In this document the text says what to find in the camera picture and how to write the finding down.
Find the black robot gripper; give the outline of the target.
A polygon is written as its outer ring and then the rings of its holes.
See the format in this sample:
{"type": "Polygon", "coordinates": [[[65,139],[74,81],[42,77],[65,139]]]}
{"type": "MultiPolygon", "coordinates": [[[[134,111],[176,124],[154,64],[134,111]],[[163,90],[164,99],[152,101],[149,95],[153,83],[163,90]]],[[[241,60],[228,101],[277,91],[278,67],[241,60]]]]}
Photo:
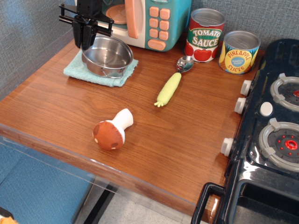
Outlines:
{"type": "Polygon", "coordinates": [[[95,40],[96,33],[111,36],[113,19],[105,16],[100,0],[78,0],[75,5],[61,3],[59,20],[72,25],[75,45],[89,49],[95,40]]]}

